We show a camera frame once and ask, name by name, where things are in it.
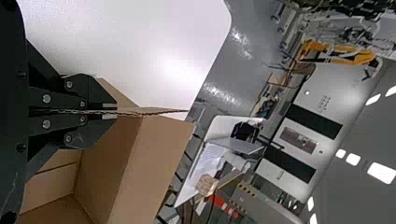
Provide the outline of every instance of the white table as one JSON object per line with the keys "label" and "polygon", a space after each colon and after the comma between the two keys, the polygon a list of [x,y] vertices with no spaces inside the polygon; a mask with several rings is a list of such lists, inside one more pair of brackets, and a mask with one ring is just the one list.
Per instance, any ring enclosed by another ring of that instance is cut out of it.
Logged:
{"label": "white table", "polygon": [[18,3],[27,38],[59,73],[104,77],[141,106],[189,110],[231,27],[222,0]]}
{"label": "white table", "polygon": [[[233,117],[233,116],[216,116],[213,120],[212,123],[209,126],[209,129],[207,130],[206,136],[204,140],[210,140],[210,139],[216,139],[216,138],[222,138],[222,137],[229,137],[231,133],[233,132],[233,127],[235,124],[239,122],[252,122],[252,123],[258,123],[263,121],[264,119],[256,119],[256,118],[249,118],[249,117]],[[199,178],[201,175],[199,173],[194,172],[196,163],[199,162],[201,159],[201,155],[203,154],[204,148],[203,144],[201,144],[200,148],[198,149],[197,156],[191,166],[191,169],[189,170],[189,173],[184,180],[184,183],[181,186],[180,192],[177,195],[177,199],[175,201],[175,207],[178,207],[179,205],[183,204],[186,202],[188,199],[191,197],[195,196],[198,191],[195,189],[195,185],[198,183]],[[214,176],[216,174],[217,169],[211,169],[207,173],[210,174],[211,176]]]}

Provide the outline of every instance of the brown cardboard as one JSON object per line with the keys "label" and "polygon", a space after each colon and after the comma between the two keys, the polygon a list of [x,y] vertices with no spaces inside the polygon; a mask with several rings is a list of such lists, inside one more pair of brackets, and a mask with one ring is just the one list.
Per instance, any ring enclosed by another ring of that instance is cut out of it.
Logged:
{"label": "brown cardboard", "polygon": [[119,118],[81,159],[75,195],[92,220],[152,223],[192,129],[164,117]]}
{"label": "brown cardboard", "polygon": [[[126,117],[119,116],[93,148],[84,150],[72,196],[78,203],[68,196],[24,213],[19,223],[145,224],[156,217],[193,124],[153,116],[179,110],[138,107],[104,80],[100,83],[118,101],[117,113]],[[68,166],[52,167],[26,186],[23,211],[71,193],[73,172],[62,173]]]}
{"label": "brown cardboard", "polygon": [[42,173],[70,163],[79,162],[81,155],[82,150],[59,149],[38,172]]}
{"label": "brown cardboard", "polygon": [[73,193],[77,169],[74,163],[33,176],[25,185],[20,214]]}
{"label": "brown cardboard", "polygon": [[72,195],[18,217],[17,224],[93,224]]}

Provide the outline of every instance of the ceiling light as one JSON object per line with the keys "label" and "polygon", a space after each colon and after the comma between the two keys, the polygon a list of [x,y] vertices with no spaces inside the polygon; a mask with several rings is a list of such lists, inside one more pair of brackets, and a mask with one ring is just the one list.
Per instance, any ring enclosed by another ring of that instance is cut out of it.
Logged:
{"label": "ceiling light", "polygon": [[360,160],[361,160],[361,157],[358,156],[358,155],[355,155],[355,154],[353,154],[353,153],[350,153],[350,154],[346,157],[346,162],[349,163],[349,164],[351,164],[351,165],[353,165],[353,166],[356,166],[356,165],[359,163]]}
{"label": "ceiling light", "polygon": [[367,101],[366,105],[372,105],[373,103],[377,102],[379,100],[379,97],[381,97],[381,94],[373,96]]}
{"label": "ceiling light", "polygon": [[312,209],[314,208],[315,204],[314,204],[314,198],[310,197],[308,200],[308,211],[312,211]]}
{"label": "ceiling light", "polygon": [[367,174],[372,175],[386,184],[390,184],[396,176],[396,171],[388,166],[373,162],[367,171]]}
{"label": "ceiling light", "polygon": [[309,218],[309,224],[318,224],[317,214],[314,214],[311,218]]}
{"label": "ceiling light", "polygon": [[336,157],[343,159],[347,152],[343,149],[338,149],[337,153],[335,154]]}
{"label": "ceiling light", "polygon": [[387,91],[387,94],[385,94],[385,97],[388,97],[388,96],[390,96],[390,95],[393,95],[394,93],[396,93],[396,86],[390,88],[390,89]]}

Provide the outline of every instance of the floor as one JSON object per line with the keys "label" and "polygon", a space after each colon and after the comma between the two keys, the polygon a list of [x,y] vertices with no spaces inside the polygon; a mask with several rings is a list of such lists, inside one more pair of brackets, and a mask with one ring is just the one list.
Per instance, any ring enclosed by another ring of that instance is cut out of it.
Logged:
{"label": "floor", "polygon": [[[232,26],[194,104],[205,102],[207,109],[202,118],[207,122],[196,131],[198,134],[205,134],[206,126],[217,114],[249,116],[272,72],[262,62],[281,61],[278,46],[282,35],[270,20],[277,1],[224,0],[224,3],[231,12]],[[198,145],[199,141],[191,141],[186,152],[193,156]],[[183,158],[177,174],[183,178],[190,165]],[[172,185],[177,190],[180,181],[175,177]],[[175,209],[165,207],[160,215],[169,221]]]}

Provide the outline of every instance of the black panel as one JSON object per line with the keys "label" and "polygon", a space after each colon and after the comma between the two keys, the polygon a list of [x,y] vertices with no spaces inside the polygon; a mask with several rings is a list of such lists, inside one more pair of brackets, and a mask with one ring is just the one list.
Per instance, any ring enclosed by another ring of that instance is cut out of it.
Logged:
{"label": "black panel", "polygon": [[316,171],[316,169],[274,147],[268,147],[265,150],[264,158],[307,184],[309,184]]}
{"label": "black panel", "polygon": [[331,139],[335,139],[343,127],[342,124],[323,118],[322,116],[297,105],[290,106],[288,114],[286,114],[286,118],[291,119],[311,130],[314,130],[317,133],[321,133]]}

